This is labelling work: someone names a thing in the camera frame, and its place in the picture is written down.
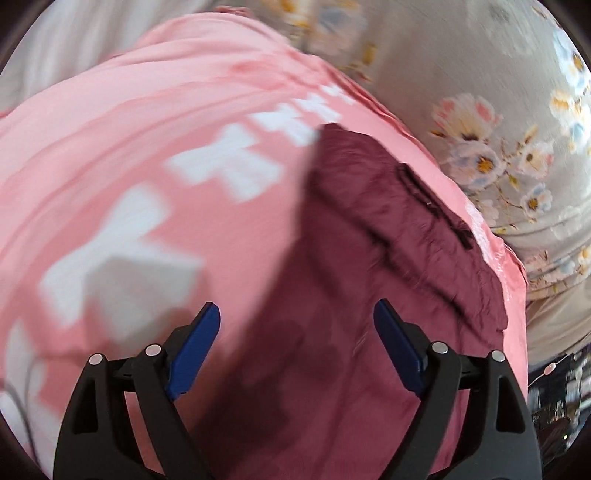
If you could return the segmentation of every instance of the pink t-shirt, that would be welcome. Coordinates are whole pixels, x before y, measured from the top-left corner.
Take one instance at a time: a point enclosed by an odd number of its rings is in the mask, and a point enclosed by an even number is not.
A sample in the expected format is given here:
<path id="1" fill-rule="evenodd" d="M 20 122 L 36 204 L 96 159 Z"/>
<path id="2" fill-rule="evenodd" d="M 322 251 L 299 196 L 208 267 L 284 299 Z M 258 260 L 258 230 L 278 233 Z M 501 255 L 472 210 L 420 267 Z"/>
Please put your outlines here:
<path id="1" fill-rule="evenodd" d="M 0 120 L 0 374 L 28 406 L 46 472 L 87 357 L 135 355 L 210 300 L 222 330 L 178 402 L 188 425 L 199 419 L 293 243 L 316 129 L 330 122 L 411 164 L 472 228 L 525 391 L 522 268 L 424 147 L 261 23 L 189 15 Z M 26 443 L 8 397 L 0 407 Z"/>

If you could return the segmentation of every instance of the floral fabric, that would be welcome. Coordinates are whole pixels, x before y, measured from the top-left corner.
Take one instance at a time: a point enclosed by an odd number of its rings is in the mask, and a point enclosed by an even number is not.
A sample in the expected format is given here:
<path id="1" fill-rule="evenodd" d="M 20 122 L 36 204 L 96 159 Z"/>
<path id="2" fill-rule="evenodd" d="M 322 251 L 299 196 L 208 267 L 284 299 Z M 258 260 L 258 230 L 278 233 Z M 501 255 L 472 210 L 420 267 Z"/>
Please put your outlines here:
<path id="1" fill-rule="evenodd" d="M 530 300 L 591 269 L 591 73 L 536 0 L 236 0 L 372 92 L 523 260 Z"/>

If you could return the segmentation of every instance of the blue gripper pad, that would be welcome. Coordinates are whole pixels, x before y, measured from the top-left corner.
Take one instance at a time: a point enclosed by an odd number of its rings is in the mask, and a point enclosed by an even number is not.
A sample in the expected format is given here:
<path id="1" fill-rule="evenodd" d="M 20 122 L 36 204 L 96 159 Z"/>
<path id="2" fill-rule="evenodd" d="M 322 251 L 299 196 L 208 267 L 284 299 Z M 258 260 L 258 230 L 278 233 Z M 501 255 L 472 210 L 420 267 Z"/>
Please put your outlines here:
<path id="1" fill-rule="evenodd" d="M 426 389 L 422 378 L 424 355 L 417 352 L 404 330 L 404 323 L 387 300 L 375 304 L 374 325 L 404 388 L 420 398 Z"/>
<path id="2" fill-rule="evenodd" d="M 219 308 L 213 303 L 207 304 L 207 308 L 199 312 L 193 323 L 197 325 L 191 325 L 193 331 L 189 333 L 170 364 L 166 393 L 172 401 L 191 389 L 219 332 Z"/>

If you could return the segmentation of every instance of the flower print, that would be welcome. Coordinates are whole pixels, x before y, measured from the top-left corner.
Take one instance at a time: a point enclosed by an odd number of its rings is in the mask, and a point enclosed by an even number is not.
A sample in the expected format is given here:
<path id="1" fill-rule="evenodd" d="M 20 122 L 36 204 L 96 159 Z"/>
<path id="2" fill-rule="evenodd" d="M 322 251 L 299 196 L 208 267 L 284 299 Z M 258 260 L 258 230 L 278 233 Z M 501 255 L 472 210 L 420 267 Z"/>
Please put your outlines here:
<path id="1" fill-rule="evenodd" d="M 486 140 L 503 119 L 489 102 L 471 93 L 440 100 L 431 115 L 441 129 L 434 135 L 462 141 Z"/>
<path id="2" fill-rule="evenodd" d="M 538 218 L 543 213 L 550 211 L 552 193 L 546 190 L 545 183 L 538 183 L 527 195 L 523 196 L 521 207 L 529 218 Z"/>
<path id="3" fill-rule="evenodd" d="M 523 137 L 523 143 L 525 145 L 530 144 L 531 141 L 535 138 L 535 136 L 538 134 L 538 130 L 540 130 L 540 127 L 538 127 L 538 125 L 532 125 L 530 127 L 530 129 L 525 132 L 525 135 Z"/>
<path id="4" fill-rule="evenodd" d="M 588 270 L 589 265 L 591 265 L 591 245 L 581 249 L 577 256 L 577 261 L 579 262 L 579 267 Z"/>
<path id="5" fill-rule="evenodd" d="M 310 33 L 309 49 L 327 56 L 349 51 L 359 40 L 365 23 L 359 2 L 324 5 L 320 7 L 316 26 Z"/>
<path id="6" fill-rule="evenodd" d="M 509 180 L 509 185 L 511 185 L 515 190 L 519 191 L 520 185 L 519 185 L 519 180 L 517 179 L 517 177 L 508 173 L 507 180 Z"/>
<path id="7" fill-rule="evenodd" d="M 488 226 L 496 225 L 496 221 L 499 219 L 499 210 L 495 208 L 492 200 L 479 200 L 476 202 L 476 207 Z"/>
<path id="8" fill-rule="evenodd" d="M 367 42 L 363 49 L 363 56 L 361 57 L 361 63 L 366 67 L 371 66 L 375 61 L 375 56 L 378 51 L 378 46 L 373 42 Z"/>
<path id="9" fill-rule="evenodd" d="M 591 72 L 568 34 L 562 29 L 554 32 L 554 50 L 566 81 L 574 88 L 576 95 L 582 95 L 591 84 Z"/>
<path id="10" fill-rule="evenodd" d="M 550 99 L 550 112 L 560 122 L 562 134 L 570 137 L 569 151 L 581 153 L 591 137 L 591 109 L 568 93 L 555 90 Z"/>
<path id="11" fill-rule="evenodd" d="M 296 5 L 292 0 L 280 0 L 281 9 L 288 14 L 295 13 Z"/>
<path id="12" fill-rule="evenodd" d="M 528 272 L 545 270 L 548 267 L 548 252 L 542 252 L 532 257 L 528 257 L 523 262 Z"/>
<path id="13" fill-rule="evenodd" d="M 559 281 L 569 278 L 577 270 L 576 263 L 570 257 L 563 257 L 557 260 L 554 265 L 556 267 L 547 274 L 542 275 L 542 278 L 548 285 L 552 285 Z"/>
<path id="14" fill-rule="evenodd" d="M 558 223 L 550 227 L 550 231 L 552 231 L 556 240 L 565 240 L 580 231 L 582 226 L 581 209 L 568 206 L 562 209 L 558 216 Z"/>
<path id="15" fill-rule="evenodd" d="M 537 142 L 529 144 L 521 151 L 521 158 L 517 165 L 517 171 L 523 175 L 542 180 L 548 174 L 548 169 L 553 161 L 553 142 Z"/>
<path id="16" fill-rule="evenodd" d="M 506 235 L 508 232 L 509 229 L 506 226 L 500 226 L 492 229 L 492 233 L 495 235 Z"/>
<path id="17" fill-rule="evenodd" d="M 449 154 L 449 176 L 465 190 L 482 190 L 494 183 L 505 171 L 505 162 L 482 142 L 460 142 Z"/>

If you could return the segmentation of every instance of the white fabric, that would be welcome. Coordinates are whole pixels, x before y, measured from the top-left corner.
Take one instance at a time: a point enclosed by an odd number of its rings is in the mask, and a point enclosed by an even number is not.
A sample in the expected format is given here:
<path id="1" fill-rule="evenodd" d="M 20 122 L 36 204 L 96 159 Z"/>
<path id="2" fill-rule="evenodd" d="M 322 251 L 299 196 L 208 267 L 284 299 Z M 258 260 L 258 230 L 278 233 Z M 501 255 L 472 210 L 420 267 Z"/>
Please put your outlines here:
<path id="1" fill-rule="evenodd" d="M 305 147 L 314 141 L 316 131 L 300 120 L 301 117 L 301 112 L 287 103 L 280 103 L 272 112 L 250 115 L 265 131 L 283 132 L 296 147 Z"/>
<path id="2" fill-rule="evenodd" d="M 57 327 L 72 326 L 89 295 L 98 301 L 114 338 L 128 341 L 147 319 L 186 301 L 203 261 L 149 239 L 168 214 L 156 192 L 148 185 L 136 185 L 119 199 L 93 239 L 47 271 L 41 295 L 54 310 L 54 318 L 60 319 Z M 127 295 L 130 288 L 151 294 L 133 301 Z"/>
<path id="3" fill-rule="evenodd" d="M 258 143 L 243 125 L 229 124 L 211 144 L 169 158 L 167 167 L 189 185 L 220 177 L 236 203 L 247 202 L 280 181 L 283 173 L 280 163 L 250 149 Z"/>
<path id="4" fill-rule="evenodd" d="M 0 74 L 0 112 L 127 50 L 150 28 L 208 0 L 56 0 Z"/>
<path id="5" fill-rule="evenodd" d="M 323 122 L 331 124 L 340 120 L 340 113 L 335 112 L 332 108 L 326 105 L 324 100 L 317 93 L 310 93 L 306 100 L 301 98 L 294 98 L 294 102 L 302 110 L 306 112 L 314 112 Z"/>

